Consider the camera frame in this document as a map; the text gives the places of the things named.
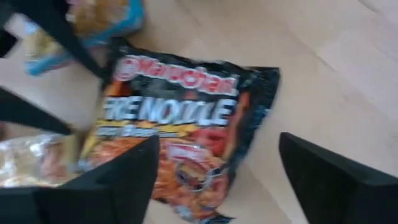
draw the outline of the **crinkled plastic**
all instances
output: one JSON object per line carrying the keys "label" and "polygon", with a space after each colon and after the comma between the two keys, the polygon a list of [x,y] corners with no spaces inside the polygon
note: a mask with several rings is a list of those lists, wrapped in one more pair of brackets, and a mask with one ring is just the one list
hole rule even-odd
{"label": "crinkled plastic", "polygon": [[[67,14],[87,48],[106,44],[110,37],[141,28],[144,10],[141,0],[77,0]],[[33,22],[25,24],[26,69],[32,75],[66,65],[70,56]]]}
{"label": "crinkled plastic", "polygon": [[92,169],[159,135],[152,198],[192,223],[228,223],[216,209],[271,109],[279,69],[192,60],[114,38],[106,71],[113,80],[80,165]]}
{"label": "crinkled plastic", "polygon": [[76,177],[65,136],[41,134],[0,142],[0,187],[56,187]]}

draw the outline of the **plastic wrapper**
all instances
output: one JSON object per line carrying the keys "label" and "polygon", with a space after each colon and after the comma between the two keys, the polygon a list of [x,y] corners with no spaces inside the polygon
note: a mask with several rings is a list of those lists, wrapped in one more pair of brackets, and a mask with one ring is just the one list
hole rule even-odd
{"label": "plastic wrapper", "polygon": [[[75,34],[88,48],[107,43],[114,35],[125,34],[141,27],[144,10],[141,0],[77,0],[66,16]],[[26,57],[30,74],[64,66],[70,56],[44,30],[26,22]]]}
{"label": "plastic wrapper", "polygon": [[80,165],[93,169],[159,135],[152,198],[189,222],[228,223],[231,218],[216,209],[271,108],[279,69],[155,53],[123,38],[114,38],[110,48],[106,71],[113,81]]}
{"label": "plastic wrapper", "polygon": [[0,187],[56,187],[76,177],[73,136],[41,134],[0,142]]}

